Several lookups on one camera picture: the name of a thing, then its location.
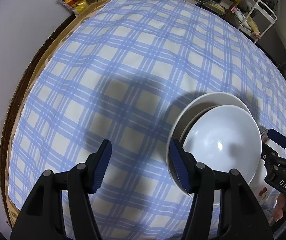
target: human hand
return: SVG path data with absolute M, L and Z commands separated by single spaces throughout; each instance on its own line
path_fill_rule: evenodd
M 275 221 L 280 220 L 283 217 L 284 214 L 284 208 L 286 212 L 286 198 L 283 194 L 279 194 L 277 198 L 276 206 L 272 212 L 273 218 Z

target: metal bolt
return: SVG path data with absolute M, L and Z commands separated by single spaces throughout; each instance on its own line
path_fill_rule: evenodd
M 51 170 L 46 170 L 43 172 L 43 176 L 47 177 L 49 175 L 51 175 L 52 171 Z
M 83 170 L 83 169 L 85 168 L 85 163 L 79 163 L 79 164 L 76 166 L 76 168 L 77 168 L 78 170 Z
M 231 169 L 230 172 L 235 176 L 239 175 L 239 171 L 237 169 Z
M 199 169 L 203 169 L 203 168 L 205 168 L 205 164 L 204 163 L 197 163 L 196 167 L 198 167 Z

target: brown wooden trim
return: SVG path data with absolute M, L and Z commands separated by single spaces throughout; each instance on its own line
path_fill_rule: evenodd
M 51 45 L 51 43 L 56 39 L 56 37 L 75 19 L 75 15 L 72 14 L 69 16 L 52 34 L 51 36 L 44 42 L 42 47 L 38 50 L 35 54 L 34 58 L 32 59 L 31 63 L 27 67 L 26 71 L 24 72 L 18 87 L 13 95 L 12 101 L 10 103 L 8 114 L 5 119 L 2 137 L 1 137 L 1 144 L 0 144 L 0 186 L 1 186 L 1 193 L 2 199 L 4 204 L 4 209 L 8 217 L 9 225 L 10 223 L 10 216 L 8 212 L 8 206 L 6 201 L 6 194 L 5 194 L 5 168 L 6 168 L 6 160 L 8 154 L 8 145 L 10 142 L 10 136 L 13 129 L 13 124 L 16 119 L 16 115 L 19 111 L 20 105 L 22 103 L 25 91 L 29 85 L 31 76 L 37 66 L 42 55 Z

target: wrinkled cloth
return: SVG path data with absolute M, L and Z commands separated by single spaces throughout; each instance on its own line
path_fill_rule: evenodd
M 181 0 L 112 0 L 68 37 L 33 86 L 13 139 L 9 197 L 21 208 L 45 169 L 71 169 L 106 138 L 112 157 L 90 198 L 102 237 L 180 236 L 192 199 L 171 181 L 166 141 L 182 109 L 212 91 L 239 97 L 261 131 L 286 135 L 286 82 L 241 32 Z M 63 203 L 73 237 L 65 192 Z M 212 234 L 218 215 L 215 208 Z

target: clear plastic bag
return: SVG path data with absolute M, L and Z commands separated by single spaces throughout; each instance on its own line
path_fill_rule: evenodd
M 58 0 L 75 15 L 79 15 L 85 8 L 89 6 L 86 0 Z

